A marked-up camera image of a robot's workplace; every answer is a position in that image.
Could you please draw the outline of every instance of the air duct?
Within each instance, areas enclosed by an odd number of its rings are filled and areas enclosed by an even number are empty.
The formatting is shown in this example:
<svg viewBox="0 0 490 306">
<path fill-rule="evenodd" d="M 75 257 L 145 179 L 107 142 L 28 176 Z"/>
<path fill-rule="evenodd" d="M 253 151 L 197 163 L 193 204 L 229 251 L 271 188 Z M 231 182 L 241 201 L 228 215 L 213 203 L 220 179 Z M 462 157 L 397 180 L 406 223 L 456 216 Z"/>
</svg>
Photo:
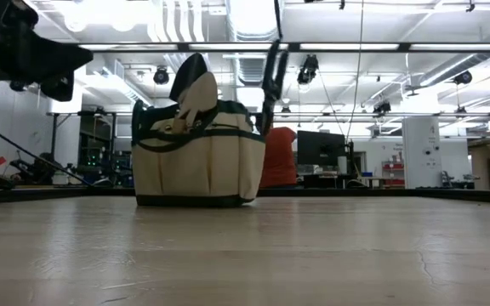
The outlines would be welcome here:
<svg viewBox="0 0 490 306">
<path fill-rule="evenodd" d="M 484 41 L 490 42 L 490 36 Z M 437 66 L 435 69 L 426 72 L 419 78 L 417 83 L 413 83 L 412 85 L 421 88 L 432 87 L 440 82 L 444 82 L 452 77 L 455 77 L 486 60 L 490 60 L 490 54 L 457 55 L 447 62 Z M 403 77 L 399 80 L 399 82 L 405 82 L 406 80 L 407 78 Z M 389 97 L 400 90 L 400 84 L 393 84 L 385 88 L 385 90 L 373 95 L 370 100 L 377 98 L 379 95 Z"/>
<path fill-rule="evenodd" d="M 283 12 L 284 0 L 279 0 Z M 277 23 L 272 1 L 225 0 L 226 19 L 235 42 L 267 42 L 277 38 Z M 259 86 L 264 73 L 264 59 L 235 59 L 237 80 L 245 86 Z"/>
</svg>

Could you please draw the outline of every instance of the white column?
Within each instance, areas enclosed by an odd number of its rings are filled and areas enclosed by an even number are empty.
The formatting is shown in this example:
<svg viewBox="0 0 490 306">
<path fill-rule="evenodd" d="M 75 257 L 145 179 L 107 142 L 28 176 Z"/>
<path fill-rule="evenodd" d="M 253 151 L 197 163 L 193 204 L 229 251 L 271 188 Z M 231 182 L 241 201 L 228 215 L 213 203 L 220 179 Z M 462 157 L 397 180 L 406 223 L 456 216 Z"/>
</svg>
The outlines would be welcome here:
<svg viewBox="0 0 490 306">
<path fill-rule="evenodd" d="M 410 117 L 402 127 L 406 188 L 442 187 L 438 118 Z"/>
<path fill-rule="evenodd" d="M 436 93 L 428 90 L 402 101 L 402 111 L 436 113 Z M 402 122 L 406 188 L 442 187 L 442 153 L 437 117 L 409 117 Z"/>
</svg>

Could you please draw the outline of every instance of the table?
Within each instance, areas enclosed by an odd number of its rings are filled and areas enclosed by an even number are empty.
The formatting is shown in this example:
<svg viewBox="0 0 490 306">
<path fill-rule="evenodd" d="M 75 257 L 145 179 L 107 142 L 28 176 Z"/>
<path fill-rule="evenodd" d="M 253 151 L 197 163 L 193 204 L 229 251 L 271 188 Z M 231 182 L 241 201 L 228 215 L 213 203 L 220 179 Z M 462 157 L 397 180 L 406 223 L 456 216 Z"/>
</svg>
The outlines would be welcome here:
<svg viewBox="0 0 490 306">
<path fill-rule="evenodd" d="M 0 204 L 1 305 L 490 305 L 490 204 Z"/>
</svg>

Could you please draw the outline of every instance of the floor crack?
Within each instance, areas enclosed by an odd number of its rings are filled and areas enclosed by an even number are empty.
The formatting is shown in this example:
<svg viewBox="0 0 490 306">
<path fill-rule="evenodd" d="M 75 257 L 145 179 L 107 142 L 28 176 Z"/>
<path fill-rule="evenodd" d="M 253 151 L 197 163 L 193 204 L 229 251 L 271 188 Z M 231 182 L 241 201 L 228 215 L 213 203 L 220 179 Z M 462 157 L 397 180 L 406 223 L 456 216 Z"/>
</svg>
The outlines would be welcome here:
<svg viewBox="0 0 490 306">
<path fill-rule="evenodd" d="M 431 285 L 439 285 L 439 284 L 436 284 L 436 282 L 434 281 L 434 276 L 432 276 L 432 274 L 429 272 L 429 270 L 427 269 L 426 267 L 426 262 L 424 260 L 424 255 L 421 251 L 417 251 L 417 253 L 419 254 L 419 257 L 421 259 L 421 263 L 423 264 L 423 272 L 429 276 L 429 280 L 430 280 L 430 283 Z"/>
</svg>

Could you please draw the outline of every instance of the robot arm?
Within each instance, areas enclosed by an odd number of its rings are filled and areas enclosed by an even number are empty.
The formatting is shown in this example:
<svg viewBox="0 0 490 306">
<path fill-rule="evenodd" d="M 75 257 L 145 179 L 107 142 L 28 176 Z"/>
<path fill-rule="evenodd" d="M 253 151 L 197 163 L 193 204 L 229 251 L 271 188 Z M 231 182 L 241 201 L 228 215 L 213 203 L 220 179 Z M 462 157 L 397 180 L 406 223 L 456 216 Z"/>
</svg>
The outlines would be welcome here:
<svg viewBox="0 0 490 306">
<path fill-rule="evenodd" d="M 37 83 L 50 98 L 69 101 L 73 72 L 92 60 L 92 52 L 38 36 L 38 21 L 21 0 L 0 0 L 0 81 L 10 81 L 15 91 Z"/>
</svg>

